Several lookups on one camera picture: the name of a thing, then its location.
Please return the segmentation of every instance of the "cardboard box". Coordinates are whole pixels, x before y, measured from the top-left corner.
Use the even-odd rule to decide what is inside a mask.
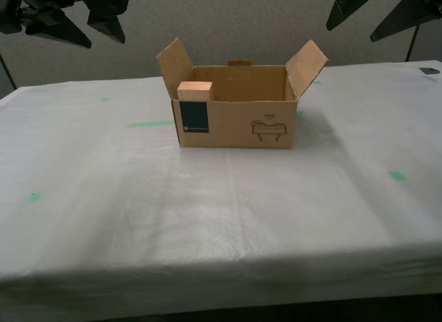
[[[176,39],[157,60],[172,99],[181,146],[289,149],[299,99],[328,59],[309,41],[285,66],[252,65],[250,61],[194,66]],[[212,100],[204,102],[200,96],[179,100],[182,82],[211,82]],[[196,92],[190,95],[201,95]]]

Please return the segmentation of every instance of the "small wooden block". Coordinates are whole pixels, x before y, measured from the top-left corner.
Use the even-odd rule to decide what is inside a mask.
[[[211,82],[182,82],[178,87],[180,101],[213,101]]]

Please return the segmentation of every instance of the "wall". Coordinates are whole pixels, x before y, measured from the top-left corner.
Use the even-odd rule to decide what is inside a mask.
[[[66,14],[89,36],[92,50],[21,33],[2,36],[0,53],[17,86],[160,75],[155,56],[176,36],[197,65],[239,58],[283,64],[309,39],[329,65],[404,61],[412,30],[375,44],[369,40],[399,1],[371,0],[328,32],[334,0],[130,0],[120,19],[126,45],[89,28],[87,8],[78,3]]]
[[[442,61],[442,20],[434,20],[419,27],[410,61]]]
[[[9,80],[8,74],[2,63],[0,63],[0,99],[14,91],[14,86]]]

